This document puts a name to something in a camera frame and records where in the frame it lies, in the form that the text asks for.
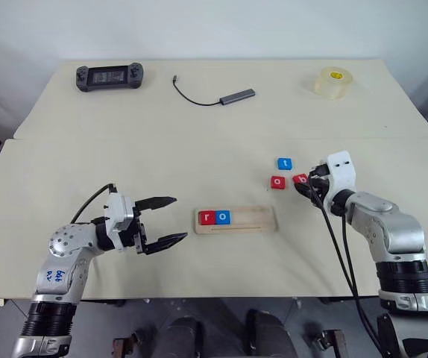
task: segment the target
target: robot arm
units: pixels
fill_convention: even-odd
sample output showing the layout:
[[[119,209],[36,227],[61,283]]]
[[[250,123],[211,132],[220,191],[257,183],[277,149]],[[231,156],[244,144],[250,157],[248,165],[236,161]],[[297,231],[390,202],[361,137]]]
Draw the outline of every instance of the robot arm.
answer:
[[[51,236],[48,258],[38,273],[28,319],[16,341],[12,358],[67,355],[72,340],[72,319],[83,295],[93,257],[114,248],[123,251],[131,246],[135,246],[138,254],[153,254],[186,237],[187,233],[176,233],[147,244],[145,228],[139,220],[141,211],[164,207],[175,202],[175,198],[155,197],[136,201],[133,205],[129,197],[117,193],[114,185],[107,187],[110,193],[103,217],[90,223],[75,223],[79,211],[71,224],[59,228]]]
[[[366,238],[380,279],[381,304],[388,310],[378,319],[383,354],[420,357],[428,352],[428,265],[423,228],[396,204],[356,192],[355,178],[350,155],[343,151],[328,156],[310,172],[309,183],[296,183],[295,188],[318,206],[312,194],[315,190],[327,213],[345,215],[347,223]]]

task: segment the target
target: floor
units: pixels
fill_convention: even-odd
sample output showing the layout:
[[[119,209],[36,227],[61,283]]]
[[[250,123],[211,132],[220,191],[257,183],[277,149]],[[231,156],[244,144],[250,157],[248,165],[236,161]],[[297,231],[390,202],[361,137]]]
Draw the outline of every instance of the floor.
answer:
[[[362,300],[371,320],[383,312],[377,298]],[[9,357],[20,334],[30,301],[7,301],[0,307],[0,358]],[[109,358],[114,338],[128,337],[143,329],[148,338],[168,327],[176,318],[190,315],[202,321],[206,333],[206,357],[243,355],[243,321],[251,308],[266,310],[278,317],[290,332],[299,357],[334,357],[333,349],[311,349],[305,337],[325,329],[341,329],[350,357],[379,357],[356,314],[352,301],[323,304],[317,298],[187,298],[129,300],[123,307],[82,302],[72,329],[69,358]],[[147,358],[153,342],[147,339],[142,350],[128,357]]]

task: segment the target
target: white tabletop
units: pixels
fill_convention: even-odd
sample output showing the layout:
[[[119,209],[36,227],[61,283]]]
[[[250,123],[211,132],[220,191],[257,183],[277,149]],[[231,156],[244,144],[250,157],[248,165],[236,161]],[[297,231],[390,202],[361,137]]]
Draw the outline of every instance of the white tabletop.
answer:
[[[139,89],[81,92],[79,66],[132,60],[66,62],[54,73],[16,139],[119,139],[191,135],[205,140],[306,138],[428,138],[428,124],[381,60],[144,60]],[[325,66],[353,75],[339,101],[312,92]],[[204,103],[252,88],[256,96],[227,106]]]
[[[149,257],[127,250],[96,258],[84,298],[349,295],[321,213],[290,180],[287,190],[269,188],[271,175],[306,172],[342,149],[353,158],[357,188],[415,216],[428,247],[428,139],[9,140],[0,156],[0,297],[31,296],[50,235],[109,182],[135,200],[178,199],[142,214],[148,239],[189,235]],[[276,170],[277,157],[291,157],[295,170]],[[105,198],[82,219],[100,216]],[[196,207],[255,204],[274,207],[276,233],[194,233]],[[338,219],[333,227],[338,233]],[[375,295],[367,243],[351,229],[348,235],[359,292]]]

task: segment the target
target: tape roll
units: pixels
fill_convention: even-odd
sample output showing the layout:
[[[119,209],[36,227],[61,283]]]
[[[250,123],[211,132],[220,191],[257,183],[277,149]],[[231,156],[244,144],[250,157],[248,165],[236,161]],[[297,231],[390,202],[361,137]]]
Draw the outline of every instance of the tape roll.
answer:
[[[313,91],[328,99],[338,99],[347,93],[353,76],[340,67],[325,67],[313,87]]]

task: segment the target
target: gray wall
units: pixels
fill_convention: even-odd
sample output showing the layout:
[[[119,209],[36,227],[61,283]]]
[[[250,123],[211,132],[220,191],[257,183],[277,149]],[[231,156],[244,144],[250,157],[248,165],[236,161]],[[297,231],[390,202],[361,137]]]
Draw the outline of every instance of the gray wall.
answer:
[[[0,137],[62,59],[191,57],[381,57],[428,116],[428,1],[0,0]]]

